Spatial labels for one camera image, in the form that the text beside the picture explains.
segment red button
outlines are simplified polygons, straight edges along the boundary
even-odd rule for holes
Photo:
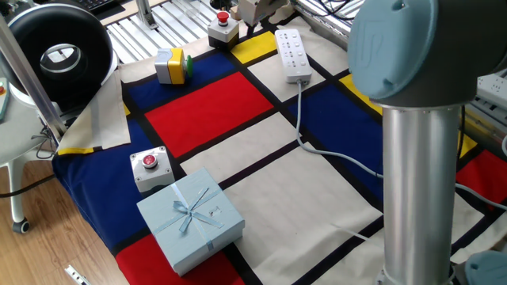
[[[216,16],[219,18],[220,23],[227,23],[227,19],[229,18],[228,12],[220,12],[216,14]]]
[[[143,158],[143,165],[146,168],[153,168],[157,165],[157,158],[153,155],[147,155]]]

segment ribbon bow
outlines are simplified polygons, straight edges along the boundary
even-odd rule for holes
[[[189,227],[190,222],[192,221],[192,218],[199,219],[202,222],[206,222],[212,226],[216,226],[217,228],[221,228],[223,224],[221,222],[217,222],[211,218],[206,217],[205,215],[199,214],[193,209],[196,207],[197,203],[204,197],[204,194],[209,190],[208,188],[202,189],[199,194],[197,194],[197,198],[195,201],[192,202],[190,206],[188,206],[186,203],[182,201],[174,201],[173,207],[180,211],[181,213],[187,215],[187,218],[183,222],[183,224],[180,226],[180,231],[184,233],[187,228]]]
[[[153,231],[154,235],[157,235],[161,231],[163,231],[168,226],[174,224],[179,219],[187,216],[183,224],[180,226],[180,231],[184,233],[187,228],[189,227],[190,222],[193,218],[196,218],[197,220],[206,222],[212,226],[216,226],[217,228],[221,228],[223,224],[221,222],[217,222],[211,218],[206,217],[205,215],[196,213],[193,209],[196,207],[199,207],[200,205],[208,202],[211,198],[217,196],[220,191],[215,191],[212,194],[208,195],[206,198],[203,199],[204,194],[209,190],[208,188],[200,190],[199,194],[197,194],[197,198],[195,201],[191,203],[191,206],[187,204],[187,201],[185,200],[185,197],[183,197],[183,194],[181,194],[180,189],[177,188],[176,184],[172,184],[171,188],[174,190],[174,193],[176,193],[176,196],[180,199],[179,201],[174,201],[173,207],[174,209],[180,211],[180,214],[172,217],[169,221],[165,222],[161,226],[159,226],[157,229]],[[209,238],[209,236],[206,234],[206,231],[204,230],[203,226],[200,224],[199,221],[196,221],[196,227],[199,230],[200,235],[206,240],[206,245],[208,246],[208,249],[211,251],[213,249],[213,243],[212,240]]]

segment floor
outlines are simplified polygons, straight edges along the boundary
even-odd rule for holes
[[[52,174],[51,163],[26,165],[23,187]],[[7,169],[0,169],[0,192],[9,191]],[[23,194],[27,234],[11,230],[10,200],[0,199],[0,283],[76,284],[64,271],[69,264],[93,285],[128,284],[111,253],[79,214],[56,180]]]

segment red square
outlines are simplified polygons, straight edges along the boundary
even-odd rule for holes
[[[152,234],[118,253],[116,262],[131,285],[245,285],[221,251],[178,276]]]
[[[458,172],[456,179],[458,183],[474,189],[484,198],[501,203],[507,198],[506,173],[507,163],[484,150]]]
[[[178,158],[272,107],[238,72],[156,108],[146,117]]]

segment metal frame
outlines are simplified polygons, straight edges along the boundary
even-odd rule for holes
[[[55,143],[58,145],[67,127],[65,127],[51,100],[49,100],[44,87],[40,84],[39,78],[30,66],[3,17],[0,17],[0,51],[6,57],[23,87],[25,87],[27,94],[35,102],[40,117],[51,130]]]
[[[135,0],[135,4],[137,4],[138,15],[143,23],[150,29],[158,28],[155,18],[151,13],[150,2],[148,0]]]

